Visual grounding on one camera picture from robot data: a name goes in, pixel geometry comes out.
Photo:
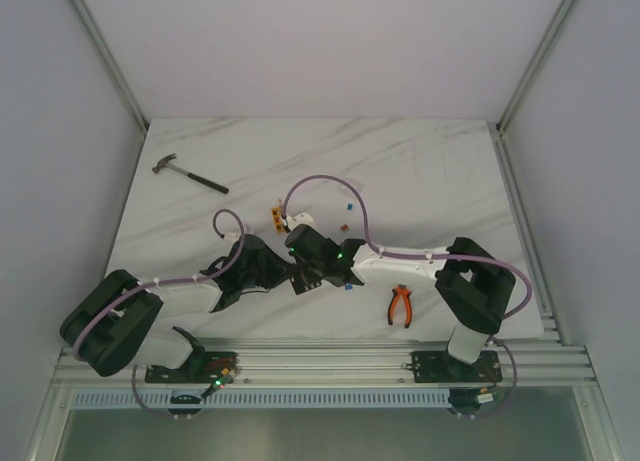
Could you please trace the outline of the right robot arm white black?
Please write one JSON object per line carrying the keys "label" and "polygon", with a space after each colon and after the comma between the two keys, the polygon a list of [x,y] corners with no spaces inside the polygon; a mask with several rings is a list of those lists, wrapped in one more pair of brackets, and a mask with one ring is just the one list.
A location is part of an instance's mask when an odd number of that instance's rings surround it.
{"label": "right robot arm white black", "polygon": [[340,245],[309,225],[299,225],[285,240],[289,254],[321,280],[336,287],[404,285],[435,289],[456,318],[443,355],[444,371],[464,380],[476,371],[482,348],[497,334],[516,277],[469,238],[434,250],[373,249],[363,239]]}

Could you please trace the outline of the black fuse box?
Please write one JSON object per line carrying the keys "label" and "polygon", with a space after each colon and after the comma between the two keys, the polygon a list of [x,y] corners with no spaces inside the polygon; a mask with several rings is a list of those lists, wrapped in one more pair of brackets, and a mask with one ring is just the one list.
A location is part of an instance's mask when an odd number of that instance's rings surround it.
{"label": "black fuse box", "polygon": [[295,265],[290,283],[296,295],[302,295],[321,286],[322,278],[307,267]]}

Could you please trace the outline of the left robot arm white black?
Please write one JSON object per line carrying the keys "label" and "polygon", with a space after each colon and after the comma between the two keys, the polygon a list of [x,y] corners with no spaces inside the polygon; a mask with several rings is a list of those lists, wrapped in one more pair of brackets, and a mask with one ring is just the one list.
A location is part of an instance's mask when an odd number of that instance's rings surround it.
{"label": "left robot arm white black", "polygon": [[182,383],[204,371],[204,348],[172,322],[186,314],[222,311],[250,291],[268,292],[293,277],[296,265],[260,237],[247,234],[227,256],[190,278],[144,285],[125,269],[109,273],[59,328],[77,359],[101,377],[131,364],[168,368]]}

